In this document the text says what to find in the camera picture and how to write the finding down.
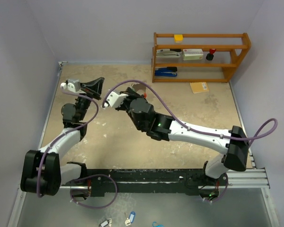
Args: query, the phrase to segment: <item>yellow object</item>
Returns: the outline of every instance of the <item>yellow object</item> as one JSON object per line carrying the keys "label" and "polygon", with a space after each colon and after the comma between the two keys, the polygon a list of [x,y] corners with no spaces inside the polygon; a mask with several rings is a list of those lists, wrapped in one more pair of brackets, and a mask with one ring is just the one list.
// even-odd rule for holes
{"label": "yellow object", "polygon": [[181,43],[183,41],[183,35],[174,35],[176,43]]}
{"label": "yellow object", "polygon": [[192,82],[190,83],[190,87],[194,94],[209,91],[206,82]]}

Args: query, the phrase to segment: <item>gray wall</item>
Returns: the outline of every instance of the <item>gray wall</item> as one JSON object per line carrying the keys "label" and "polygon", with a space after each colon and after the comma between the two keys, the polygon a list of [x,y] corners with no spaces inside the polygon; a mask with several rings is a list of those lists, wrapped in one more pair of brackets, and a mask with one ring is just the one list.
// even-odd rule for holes
{"label": "gray wall", "polygon": [[243,33],[263,0],[27,0],[60,61],[151,61],[153,33]]}
{"label": "gray wall", "polygon": [[252,146],[265,167],[284,227],[284,0],[265,0],[248,29],[252,49],[232,80],[248,135],[270,117],[279,127]]}
{"label": "gray wall", "polygon": [[25,153],[37,148],[58,62],[25,0],[0,0],[0,227],[6,226]]}

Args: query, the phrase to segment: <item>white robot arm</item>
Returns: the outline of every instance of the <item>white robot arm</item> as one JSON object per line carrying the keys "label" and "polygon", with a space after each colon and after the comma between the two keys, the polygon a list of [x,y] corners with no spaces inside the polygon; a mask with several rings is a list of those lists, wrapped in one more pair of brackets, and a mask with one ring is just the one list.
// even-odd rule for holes
{"label": "white robot arm", "polygon": [[233,126],[232,130],[220,130],[182,122],[188,128],[222,136],[219,138],[190,131],[175,121],[172,116],[155,112],[153,105],[149,104],[143,95],[137,94],[129,87],[122,93],[112,91],[106,99],[104,108],[108,106],[126,111],[136,128],[146,132],[152,139],[188,142],[219,152],[219,155],[204,165],[204,173],[210,178],[218,179],[229,169],[235,171],[245,171],[246,169],[248,143],[231,141],[223,137],[245,138],[243,129],[240,127]]}
{"label": "white robot arm", "polygon": [[[62,107],[61,114],[64,129],[60,135],[39,150],[27,152],[21,177],[21,190],[36,193],[37,185],[40,184],[41,195],[55,195],[60,185],[86,176],[87,169],[84,163],[69,162],[64,166],[60,166],[60,161],[75,144],[84,138],[87,124],[82,120],[89,108],[91,99],[101,99],[103,82],[104,78],[98,78],[88,83],[80,83],[77,79],[69,79],[61,84],[61,88],[64,90],[81,96],[76,99],[75,104],[67,103]],[[40,162],[46,151],[41,177],[38,178]]]}

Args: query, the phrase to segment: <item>white box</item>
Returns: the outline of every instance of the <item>white box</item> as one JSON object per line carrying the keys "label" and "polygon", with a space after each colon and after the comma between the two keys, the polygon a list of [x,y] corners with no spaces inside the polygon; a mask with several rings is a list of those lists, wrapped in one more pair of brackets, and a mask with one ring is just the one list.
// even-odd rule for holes
{"label": "white box", "polygon": [[202,49],[183,49],[183,60],[200,60],[202,58]]}

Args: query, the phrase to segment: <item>orange wooden shelf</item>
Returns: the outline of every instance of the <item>orange wooden shelf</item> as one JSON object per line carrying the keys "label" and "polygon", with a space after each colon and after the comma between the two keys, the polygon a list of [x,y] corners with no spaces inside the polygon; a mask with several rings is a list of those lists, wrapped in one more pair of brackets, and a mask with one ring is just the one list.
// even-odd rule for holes
{"label": "orange wooden shelf", "polygon": [[[240,38],[242,40],[241,45],[236,44],[159,44],[158,38],[173,38],[174,34],[157,34],[154,33],[154,47],[152,49],[152,81],[153,82],[229,82],[233,74],[240,66],[244,57],[251,48],[251,41],[247,33],[243,34],[183,34],[183,38],[187,41],[188,38]],[[157,50],[160,49],[202,49],[204,52],[208,52],[209,49],[216,49],[217,52],[228,52],[230,55],[230,62],[215,62],[207,61],[205,57],[203,60],[190,60],[184,61],[180,58],[160,58],[156,56]],[[224,74],[224,79],[178,79],[178,78],[157,78],[155,77],[155,69],[157,67],[220,67]]]}

